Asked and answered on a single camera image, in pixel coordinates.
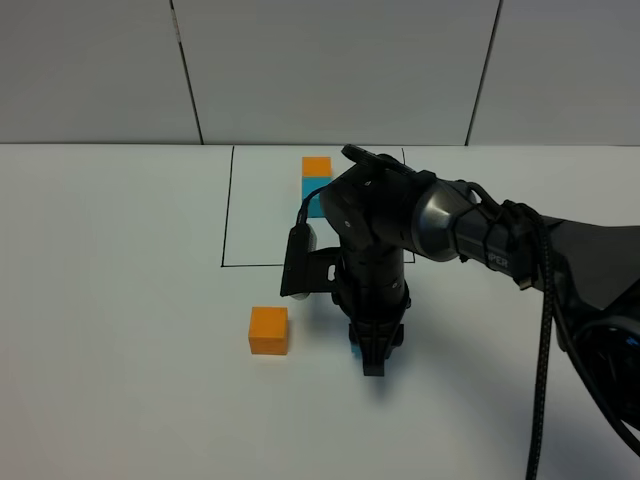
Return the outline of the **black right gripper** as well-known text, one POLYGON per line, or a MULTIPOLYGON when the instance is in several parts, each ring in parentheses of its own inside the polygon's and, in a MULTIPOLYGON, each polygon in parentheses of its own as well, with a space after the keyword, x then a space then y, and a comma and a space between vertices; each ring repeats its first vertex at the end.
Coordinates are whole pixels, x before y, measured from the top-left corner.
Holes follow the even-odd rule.
POLYGON ((404 341, 402 317, 411 306, 403 250, 340 246, 332 300, 349 317, 348 337, 360 347, 363 374, 383 377, 385 362, 404 341))

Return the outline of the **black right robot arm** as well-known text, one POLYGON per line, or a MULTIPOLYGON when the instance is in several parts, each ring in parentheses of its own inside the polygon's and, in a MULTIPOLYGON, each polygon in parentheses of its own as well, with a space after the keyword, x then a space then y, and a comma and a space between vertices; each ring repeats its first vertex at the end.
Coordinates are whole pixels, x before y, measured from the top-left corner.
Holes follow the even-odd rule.
POLYGON ((551 286, 564 325, 560 347, 575 350, 615 415, 639 423, 639 230, 535 217, 495 202, 478 184, 415 171, 354 145, 352 165, 319 196, 338 234, 335 302, 352 340, 379 375, 410 303, 403 259, 474 260, 522 289, 551 286))

